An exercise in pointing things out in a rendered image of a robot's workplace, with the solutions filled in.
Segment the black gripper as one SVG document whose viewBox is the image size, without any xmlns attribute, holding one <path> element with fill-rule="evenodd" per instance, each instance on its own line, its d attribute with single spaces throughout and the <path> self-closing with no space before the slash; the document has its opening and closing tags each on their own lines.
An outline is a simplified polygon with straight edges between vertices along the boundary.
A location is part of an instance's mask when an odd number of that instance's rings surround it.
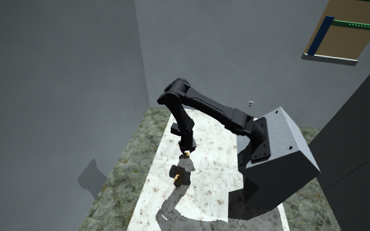
<svg viewBox="0 0 370 231">
<path fill-rule="evenodd" d="M 185 151 L 189 151 L 190 153 L 195 151 L 195 147 L 197 147 L 197 145 L 196 145 L 195 140 L 194 139 L 192 139 L 192 140 L 191 141 L 185 141 L 183 139 L 182 143 L 181 143 L 181 141 L 178 141 L 181 153 L 184 154 Z"/>
</svg>

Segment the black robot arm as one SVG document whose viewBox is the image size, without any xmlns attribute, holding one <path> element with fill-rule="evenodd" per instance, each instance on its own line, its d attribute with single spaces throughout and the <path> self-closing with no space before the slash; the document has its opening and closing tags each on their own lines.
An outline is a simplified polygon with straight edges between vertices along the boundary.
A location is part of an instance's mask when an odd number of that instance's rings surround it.
<svg viewBox="0 0 370 231">
<path fill-rule="evenodd" d="M 251 140 L 251 157 L 253 161 L 271 156 L 265 117 L 254 121 L 253 116 L 237 108 L 233 109 L 219 104 L 197 92 L 184 78 L 177 78 L 169 84 L 157 102 L 159 105 L 166 105 L 173 114 L 177 123 L 172 124 L 170 133 L 181 136 L 181 142 L 183 142 L 183 139 L 185 141 L 193 139 L 192 129 L 195 125 L 193 119 L 186 113 L 182 106 L 183 104 L 213 117 L 233 134 L 246 135 Z"/>
</svg>

